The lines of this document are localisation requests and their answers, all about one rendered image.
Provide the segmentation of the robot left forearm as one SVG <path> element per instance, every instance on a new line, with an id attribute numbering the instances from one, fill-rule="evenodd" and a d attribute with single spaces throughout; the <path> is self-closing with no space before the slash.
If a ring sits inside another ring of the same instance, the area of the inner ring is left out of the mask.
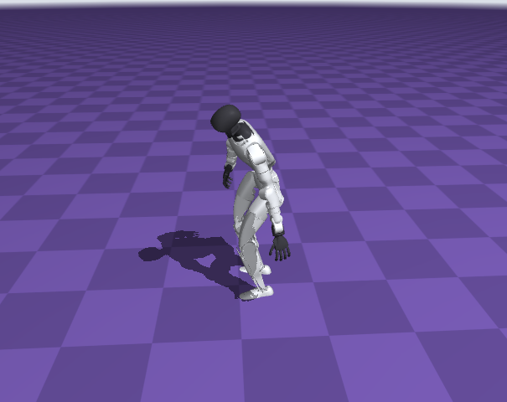
<path id="1" fill-rule="evenodd" d="M 280 215 L 281 210 L 279 208 L 280 202 L 276 191 L 273 188 L 269 188 L 266 191 L 266 208 L 270 215 L 270 220 L 274 226 L 275 234 L 283 231 L 282 216 Z"/>

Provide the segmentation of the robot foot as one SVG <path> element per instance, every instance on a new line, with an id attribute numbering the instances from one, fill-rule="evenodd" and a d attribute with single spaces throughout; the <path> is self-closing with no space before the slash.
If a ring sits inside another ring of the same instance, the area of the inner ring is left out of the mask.
<path id="1" fill-rule="evenodd" d="M 271 274 L 271 273 L 272 273 L 271 268 L 270 268 L 268 265 L 262 265 L 262 266 L 263 266 L 263 267 L 262 267 L 262 270 L 261 270 L 261 273 L 262 273 L 262 274 L 264 274 L 264 275 L 269 275 L 269 274 Z M 240 271 L 243 271 L 243 272 L 248 273 L 248 272 L 246 271 L 246 268 L 245 268 L 244 266 L 242 266 L 242 267 L 240 268 Z"/>
<path id="2" fill-rule="evenodd" d="M 243 292 L 239 295 L 240 299 L 243 299 L 243 300 L 248 300 L 248 299 L 255 299 L 255 298 L 259 298 L 259 297 L 262 297 L 262 296 L 271 296 L 273 295 L 274 291 L 273 289 L 270 287 L 270 286 L 265 286 L 266 290 L 265 291 L 258 291 L 257 290 L 257 287 L 247 291 L 247 292 Z M 264 289 L 265 289 L 264 288 Z M 260 289 L 260 288 L 259 288 Z M 264 290 L 262 289 L 262 290 Z"/>

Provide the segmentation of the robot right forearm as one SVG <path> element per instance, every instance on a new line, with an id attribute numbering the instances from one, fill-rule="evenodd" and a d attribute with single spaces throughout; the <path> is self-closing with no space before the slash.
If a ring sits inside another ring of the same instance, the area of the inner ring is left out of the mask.
<path id="1" fill-rule="evenodd" d="M 228 140 L 228 139 L 227 139 L 227 140 Z M 226 161 L 226 163 L 225 163 L 225 166 L 226 166 L 227 164 L 230 164 L 230 165 L 232 166 L 232 169 L 231 169 L 231 170 L 233 170 L 233 169 L 234 169 L 234 167 L 235 167 L 235 165 L 236 165 L 237 155 L 236 155 L 236 154 L 235 154 L 235 152 L 234 152 L 232 149 L 230 149 L 227 145 L 226 145 L 226 147 L 227 147 L 227 156 L 226 156 L 226 160 L 227 160 L 227 161 Z"/>

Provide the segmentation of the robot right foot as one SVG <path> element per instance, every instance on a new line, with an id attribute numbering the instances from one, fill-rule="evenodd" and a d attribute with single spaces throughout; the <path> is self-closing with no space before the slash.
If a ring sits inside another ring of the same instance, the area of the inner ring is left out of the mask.
<path id="1" fill-rule="evenodd" d="M 271 268 L 270 268 L 268 265 L 262 265 L 262 266 L 263 266 L 263 267 L 262 267 L 262 270 L 261 270 L 261 273 L 262 273 L 262 274 L 264 274 L 264 275 L 269 275 L 269 274 L 271 274 L 271 273 L 272 273 Z M 246 268 L 245 268 L 244 266 L 242 266 L 242 267 L 240 268 L 240 271 L 243 271 L 243 272 L 248 273 L 248 272 L 246 271 Z"/>

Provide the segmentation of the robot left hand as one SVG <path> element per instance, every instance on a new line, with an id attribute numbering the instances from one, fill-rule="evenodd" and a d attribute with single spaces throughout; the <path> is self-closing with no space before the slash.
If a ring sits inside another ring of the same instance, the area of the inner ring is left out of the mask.
<path id="1" fill-rule="evenodd" d="M 283 226 L 283 225 L 282 225 Z M 269 255 L 272 255 L 272 251 L 275 247 L 275 250 L 276 250 L 276 259 L 275 261 L 278 260 L 278 251 L 280 253 L 280 261 L 282 261 L 282 250 L 283 250 L 283 254 L 284 254 L 284 260 L 287 258 L 287 254 L 288 254 L 288 257 L 290 257 L 290 250 L 288 248 L 288 242 L 286 240 L 286 238 L 283 236 L 285 234 L 284 232 L 284 228 L 283 228 L 283 231 L 281 233 L 277 233 L 275 234 L 275 230 L 274 230 L 274 226 L 272 225 L 272 235 L 275 236 L 274 240 L 273 240 L 273 245 L 270 249 L 270 252 L 269 252 Z M 285 248 L 287 248 L 287 253 L 286 253 L 286 250 Z"/>

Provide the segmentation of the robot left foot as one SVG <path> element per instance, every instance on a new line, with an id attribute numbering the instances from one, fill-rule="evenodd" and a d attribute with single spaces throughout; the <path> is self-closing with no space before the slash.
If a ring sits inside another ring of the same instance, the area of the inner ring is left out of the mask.
<path id="1" fill-rule="evenodd" d="M 259 298 L 259 297 L 262 297 L 262 296 L 271 296 L 273 295 L 274 291 L 273 289 L 270 287 L 270 286 L 265 286 L 266 290 L 265 291 L 258 291 L 257 290 L 257 287 L 247 291 L 247 292 L 243 292 L 239 295 L 240 299 L 243 299 L 243 300 L 248 300 L 248 299 L 255 299 L 255 298 Z M 264 288 L 264 289 L 265 289 Z M 260 289 L 260 288 L 259 288 Z M 264 290 L 262 289 L 262 290 Z"/>

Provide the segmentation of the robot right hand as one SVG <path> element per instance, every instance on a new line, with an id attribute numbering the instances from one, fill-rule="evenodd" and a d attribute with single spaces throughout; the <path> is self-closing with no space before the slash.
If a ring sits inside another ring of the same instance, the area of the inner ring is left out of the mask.
<path id="1" fill-rule="evenodd" d="M 233 171 L 231 170 L 232 169 L 232 166 L 230 164 L 227 164 L 225 167 L 224 167 L 225 171 L 224 171 L 224 174 L 223 174 L 223 185 L 226 187 L 226 188 L 229 188 L 230 185 L 228 183 L 231 184 L 231 182 L 229 180 L 233 180 L 232 178 L 230 178 L 230 173 Z M 229 179 L 229 180 L 228 180 Z M 228 183 L 227 183 L 227 182 Z M 227 187 L 227 186 L 228 187 Z"/>

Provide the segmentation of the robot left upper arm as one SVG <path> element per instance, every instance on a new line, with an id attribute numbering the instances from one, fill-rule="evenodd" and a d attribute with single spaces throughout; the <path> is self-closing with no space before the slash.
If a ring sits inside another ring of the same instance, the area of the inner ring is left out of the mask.
<path id="1" fill-rule="evenodd" d="M 259 147 L 258 144 L 254 144 L 247 148 L 248 151 L 248 160 L 250 165 L 254 168 L 258 180 L 262 184 L 262 188 L 259 190 L 259 197 L 263 200 L 267 200 L 266 191 L 269 188 L 273 188 L 275 191 L 275 187 L 272 181 L 272 176 L 270 170 L 267 166 L 267 159 L 265 152 Z"/>

